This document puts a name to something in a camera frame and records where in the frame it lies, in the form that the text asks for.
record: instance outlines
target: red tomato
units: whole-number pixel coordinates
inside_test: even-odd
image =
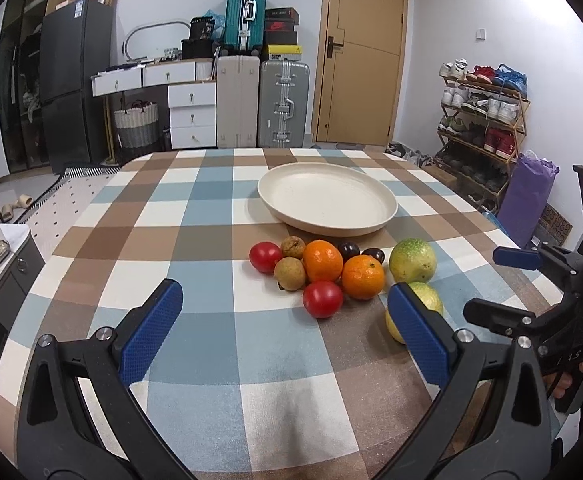
[[[343,304],[343,292],[334,282],[314,282],[302,293],[302,304],[313,317],[331,317]]]
[[[260,242],[249,251],[249,261],[264,274],[273,274],[276,264],[282,259],[282,251],[272,242]]]

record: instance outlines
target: green suitcase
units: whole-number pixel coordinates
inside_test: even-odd
[[[259,56],[267,0],[226,0],[224,48],[233,54]]]

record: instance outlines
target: wooden door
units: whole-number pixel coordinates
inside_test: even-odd
[[[405,0],[329,0],[317,140],[384,145],[395,122]]]

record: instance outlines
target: yellow-green fruit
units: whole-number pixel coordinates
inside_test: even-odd
[[[285,290],[294,291],[305,285],[307,275],[305,267],[296,258],[283,258],[276,264],[273,275]]]
[[[433,310],[437,312],[441,316],[443,315],[443,301],[441,297],[436,292],[436,289],[433,288],[431,285],[427,285],[426,283],[409,283],[411,289],[415,292],[415,295],[418,296],[420,301],[423,302],[425,307],[429,310]],[[389,310],[385,310],[385,322],[387,324],[387,330],[389,330],[389,334],[399,343],[405,344],[405,340],[398,332],[394,320],[391,319],[389,316]]]
[[[396,283],[428,282],[436,273],[436,264],[436,253],[418,238],[398,242],[389,256],[389,270]]]
[[[297,236],[288,236],[280,244],[282,255],[290,258],[302,260],[302,253],[305,252],[305,242]]]

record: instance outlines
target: blue gripper pad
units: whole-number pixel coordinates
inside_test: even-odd
[[[515,269],[538,270],[542,267],[542,257],[536,251],[497,247],[492,254],[494,263]]]
[[[133,319],[130,314],[140,311],[142,318],[136,315],[137,326],[126,335],[124,346],[119,352],[118,374],[127,388],[132,383],[142,381],[146,371],[153,362],[180,311],[182,310],[182,286],[174,280],[164,280],[143,306],[134,308],[123,319]]]
[[[389,290],[387,307],[389,316],[407,343],[407,348],[425,376],[425,380],[444,388],[449,381],[453,362],[451,362],[449,351],[436,336],[425,317],[433,319],[433,316],[437,316],[449,329],[447,334],[449,338],[453,333],[451,327],[440,314],[428,311],[406,283],[394,285]]]

